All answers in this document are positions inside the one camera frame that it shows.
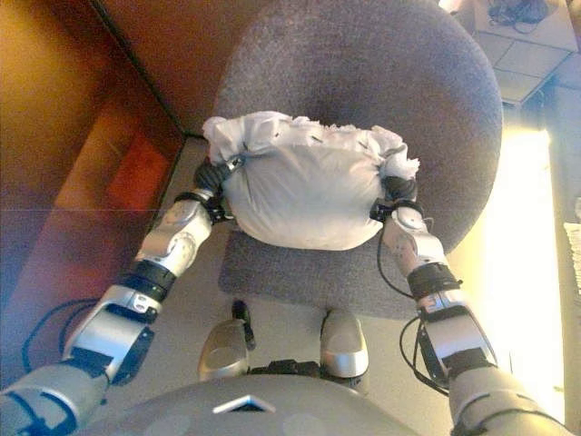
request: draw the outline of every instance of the bright window light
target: bright window light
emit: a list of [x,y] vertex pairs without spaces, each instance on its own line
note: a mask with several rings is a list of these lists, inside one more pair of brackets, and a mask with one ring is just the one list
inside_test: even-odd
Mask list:
[[502,369],[564,420],[563,342],[547,131],[507,129],[483,216],[479,316]]

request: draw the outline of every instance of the white fabric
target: white fabric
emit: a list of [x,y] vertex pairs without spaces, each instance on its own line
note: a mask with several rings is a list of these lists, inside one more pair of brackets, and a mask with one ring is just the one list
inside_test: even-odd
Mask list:
[[273,245],[348,250],[381,228],[369,210],[381,178],[415,176],[400,136],[379,126],[324,126],[301,116],[257,112],[203,125],[213,164],[245,158],[223,184],[238,225]]

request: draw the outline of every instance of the robot forearm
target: robot forearm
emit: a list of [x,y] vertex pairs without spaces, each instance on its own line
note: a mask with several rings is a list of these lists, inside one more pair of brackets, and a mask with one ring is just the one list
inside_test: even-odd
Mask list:
[[397,195],[390,201],[378,200],[371,217],[384,221],[383,242],[408,279],[429,376],[449,390],[452,435],[571,434],[543,412],[512,375],[497,368],[492,347],[448,268],[442,245],[429,234],[414,200]]
[[224,219],[221,182],[241,161],[205,163],[193,193],[180,195],[143,240],[135,261],[75,329],[61,362],[39,368],[0,396],[2,435],[68,434],[84,425],[110,384],[138,372],[153,339],[149,324],[177,277],[192,264],[212,224]]

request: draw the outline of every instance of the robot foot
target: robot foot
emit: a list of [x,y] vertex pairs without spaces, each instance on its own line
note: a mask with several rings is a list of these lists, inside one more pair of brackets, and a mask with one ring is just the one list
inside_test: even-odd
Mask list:
[[198,363],[200,382],[235,377],[249,370],[248,350],[256,346],[248,307],[242,301],[232,305],[232,320],[215,326],[203,345]]
[[333,310],[320,332],[320,366],[333,378],[353,379],[369,367],[367,344],[359,320],[351,313]]

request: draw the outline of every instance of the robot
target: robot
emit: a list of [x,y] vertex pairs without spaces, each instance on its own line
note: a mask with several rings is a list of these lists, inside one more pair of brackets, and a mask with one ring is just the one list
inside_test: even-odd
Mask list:
[[[203,163],[192,192],[179,195],[147,234],[129,271],[79,324],[63,359],[1,392],[0,434],[65,435],[89,421],[111,385],[130,381],[153,340],[149,326],[174,281],[192,264],[212,226],[230,216],[222,182],[243,165]],[[453,436],[571,435],[544,412],[496,357],[416,202],[414,181],[388,177],[370,217],[407,278],[420,321],[429,378],[449,396]],[[320,364],[272,362],[250,370],[253,335],[243,302],[204,344],[200,383],[135,408],[87,434],[415,434],[364,398],[369,365],[358,320],[331,311],[321,328]]]

